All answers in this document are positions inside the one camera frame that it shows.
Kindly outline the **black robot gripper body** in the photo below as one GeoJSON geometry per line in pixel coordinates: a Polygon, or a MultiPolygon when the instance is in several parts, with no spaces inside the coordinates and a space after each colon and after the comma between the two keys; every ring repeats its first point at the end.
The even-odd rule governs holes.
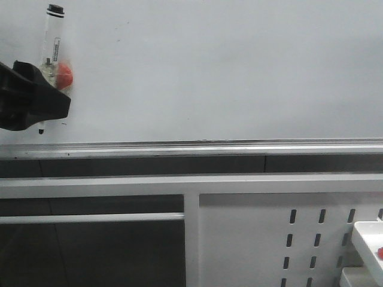
{"type": "Polygon", "coordinates": [[[34,65],[1,63],[1,128],[22,131],[36,123],[68,116],[71,99],[53,87],[34,65]]]}

